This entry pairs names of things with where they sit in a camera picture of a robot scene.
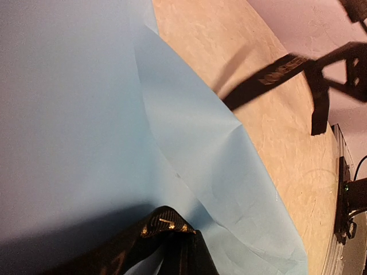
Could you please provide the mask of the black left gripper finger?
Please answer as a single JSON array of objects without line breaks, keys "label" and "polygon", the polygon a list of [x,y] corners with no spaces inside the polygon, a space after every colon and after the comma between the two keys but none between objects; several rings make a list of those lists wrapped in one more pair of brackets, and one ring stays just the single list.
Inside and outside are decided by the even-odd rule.
[{"label": "black left gripper finger", "polygon": [[169,239],[165,245],[160,274],[218,275],[199,230],[195,233],[176,233]]}]

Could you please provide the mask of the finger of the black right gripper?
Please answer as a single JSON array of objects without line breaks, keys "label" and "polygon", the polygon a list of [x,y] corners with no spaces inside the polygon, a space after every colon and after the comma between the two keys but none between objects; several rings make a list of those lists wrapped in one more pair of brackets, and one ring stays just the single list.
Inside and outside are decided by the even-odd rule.
[{"label": "finger of the black right gripper", "polygon": [[[338,62],[343,62],[345,82],[338,82],[323,75],[326,67]],[[321,85],[336,89],[360,102],[366,102],[366,43],[348,42],[312,60],[305,74],[307,78],[312,78]]]}]

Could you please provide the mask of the blue wrapping paper sheet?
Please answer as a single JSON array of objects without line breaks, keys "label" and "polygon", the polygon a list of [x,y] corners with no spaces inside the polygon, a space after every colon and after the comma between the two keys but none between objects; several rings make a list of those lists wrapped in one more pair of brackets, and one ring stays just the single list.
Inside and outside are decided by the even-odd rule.
[{"label": "blue wrapping paper sheet", "polygon": [[240,121],[150,1],[1,2],[1,273],[157,274],[174,235],[220,274],[307,274]]}]

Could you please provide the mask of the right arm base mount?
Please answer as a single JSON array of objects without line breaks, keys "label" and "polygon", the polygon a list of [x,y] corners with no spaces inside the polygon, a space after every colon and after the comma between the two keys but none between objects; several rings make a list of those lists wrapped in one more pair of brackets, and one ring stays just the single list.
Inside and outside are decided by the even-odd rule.
[{"label": "right arm base mount", "polygon": [[345,245],[347,239],[355,237],[357,224],[354,217],[363,212],[366,212],[366,178],[351,180],[346,159],[341,156],[334,222],[334,235],[338,243]]}]

